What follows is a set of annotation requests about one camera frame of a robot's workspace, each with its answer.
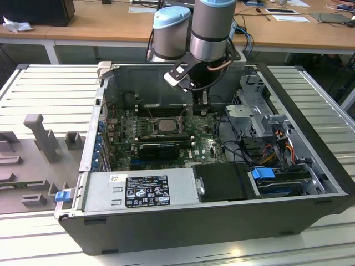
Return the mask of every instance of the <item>paper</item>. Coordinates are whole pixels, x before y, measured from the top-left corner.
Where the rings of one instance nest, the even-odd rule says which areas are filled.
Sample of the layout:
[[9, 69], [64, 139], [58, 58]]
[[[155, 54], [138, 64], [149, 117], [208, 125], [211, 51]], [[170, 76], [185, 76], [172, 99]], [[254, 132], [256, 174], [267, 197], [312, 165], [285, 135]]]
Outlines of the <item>paper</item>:
[[151, 13], [156, 12], [156, 8], [146, 8], [146, 7], [130, 7], [128, 8], [129, 13]]
[[284, 16], [284, 15], [272, 15], [277, 21], [294, 21], [294, 22], [310, 22], [305, 17], [299, 16]]
[[288, 0], [287, 3], [294, 7], [309, 7], [309, 5], [303, 3], [301, 0]]
[[5, 29], [7, 29], [9, 32], [24, 32], [27, 30], [32, 30], [33, 28], [31, 27], [31, 25], [27, 22], [15, 22], [15, 21], [10, 21], [9, 19], [7, 19], [6, 17], [4, 18], [4, 23], [2, 23], [2, 25], [5, 27]]

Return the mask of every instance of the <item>warning label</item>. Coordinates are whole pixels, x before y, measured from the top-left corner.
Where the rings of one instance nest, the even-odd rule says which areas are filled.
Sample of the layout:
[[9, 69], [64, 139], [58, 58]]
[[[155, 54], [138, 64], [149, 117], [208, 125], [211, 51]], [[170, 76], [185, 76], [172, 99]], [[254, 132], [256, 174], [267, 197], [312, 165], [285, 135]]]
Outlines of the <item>warning label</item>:
[[127, 208], [170, 205], [168, 177], [128, 177], [125, 205]]

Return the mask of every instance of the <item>blue plastic clip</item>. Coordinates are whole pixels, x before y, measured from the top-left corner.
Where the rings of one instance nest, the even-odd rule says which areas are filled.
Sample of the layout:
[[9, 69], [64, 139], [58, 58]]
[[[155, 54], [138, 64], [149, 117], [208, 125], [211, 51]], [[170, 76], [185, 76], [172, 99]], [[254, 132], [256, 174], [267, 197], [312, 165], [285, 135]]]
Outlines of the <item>blue plastic clip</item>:
[[55, 201], [60, 202], [60, 201], [70, 201], [70, 191], [58, 191], [57, 194], [55, 194]]
[[271, 168], [255, 168], [251, 171], [254, 179], [275, 178], [275, 174]]

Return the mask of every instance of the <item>table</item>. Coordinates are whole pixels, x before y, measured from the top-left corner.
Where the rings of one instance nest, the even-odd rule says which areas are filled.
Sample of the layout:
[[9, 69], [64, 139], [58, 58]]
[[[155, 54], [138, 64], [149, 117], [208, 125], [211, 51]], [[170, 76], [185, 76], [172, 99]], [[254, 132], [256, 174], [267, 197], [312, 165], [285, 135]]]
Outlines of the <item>table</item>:
[[[309, 8], [290, 7], [299, 13], [335, 12], [326, 8], [331, 0], [305, 0]], [[57, 45], [102, 46], [102, 47], [146, 47], [153, 25], [153, 14], [129, 13], [129, 3], [113, 2], [102, 5], [101, 1], [74, 1], [75, 16], [68, 27], [34, 26], [32, 32], [18, 34], [0, 29], [0, 43], [41, 44], [45, 47], [52, 64], [60, 63], [55, 47]], [[245, 7], [238, 2], [236, 13], [258, 14], [255, 8]], [[332, 27], [311, 22], [281, 22], [269, 16], [245, 16], [248, 32], [255, 39], [254, 51], [288, 53], [333, 53], [353, 54], [355, 51], [354, 29], [346, 26]], [[241, 16], [236, 17], [242, 25]], [[237, 48], [245, 45], [244, 37], [233, 39]]]

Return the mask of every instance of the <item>metal bracket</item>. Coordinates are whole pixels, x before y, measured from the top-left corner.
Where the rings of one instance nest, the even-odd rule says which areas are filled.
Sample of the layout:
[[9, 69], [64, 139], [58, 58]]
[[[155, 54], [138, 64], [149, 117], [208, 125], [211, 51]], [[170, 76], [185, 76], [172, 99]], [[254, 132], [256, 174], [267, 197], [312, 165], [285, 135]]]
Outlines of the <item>metal bracket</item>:
[[112, 61], [101, 61], [98, 64], [98, 68], [96, 70], [98, 73], [98, 79], [104, 79], [105, 73], [109, 72], [112, 69]]

